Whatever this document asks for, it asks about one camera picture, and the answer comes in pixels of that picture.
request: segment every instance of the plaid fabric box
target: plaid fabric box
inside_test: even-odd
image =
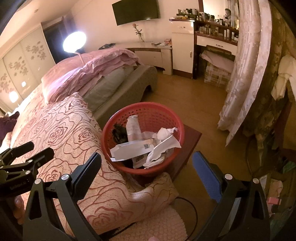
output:
[[[205,83],[226,89],[231,73],[207,63],[205,70]]]

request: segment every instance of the metal screw head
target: metal screw head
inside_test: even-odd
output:
[[[225,177],[227,180],[231,180],[231,179],[232,179],[232,175],[229,174],[229,173],[225,174],[224,177]]]
[[[40,178],[38,178],[38,179],[35,180],[35,184],[39,184],[40,182],[41,182],[41,179]]]
[[[62,177],[61,177],[61,179],[62,179],[63,181],[67,180],[68,178],[69,178],[69,175],[68,175],[68,174],[64,174],[64,175],[62,175]]]
[[[257,178],[253,178],[253,182],[258,184],[259,183],[259,180]]]

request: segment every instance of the glass vase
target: glass vase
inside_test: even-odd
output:
[[[140,41],[140,43],[144,43],[144,42],[145,42],[145,41],[144,41],[144,34],[143,34],[143,33],[138,34],[138,37],[139,37],[139,41]]]

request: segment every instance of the pink rose-patterned bedspread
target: pink rose-patterned bedspread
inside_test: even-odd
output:
[[[102,130],[78,93],[46,105],[39,85],[19,109],[20,116],[11,135],[10,147],[32,141],[35,148],[13,164],[24,162],[51,147],[55,152],[54,159],[39,168],[38,177],[44,182],[71,173],[94,152],[101,155],[102,167],[84,200],[78,202],[97,233],[143,220],[163,210],[178,195],[167,173],[159,175],[143,188],[105,160],[100,143]],[[25,204],[28,196],[29,193],[22,195]],[[58,200],[55,200],[55,206],[65,230],[72,234]]]

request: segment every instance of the ceiling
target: ceiling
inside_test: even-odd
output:
[[[7,51],[9,44],[17,40],[18,36],[24,35],[39,23],[67,14],[77,1],[27,0],[13,15],[0,35],[0,55]]]

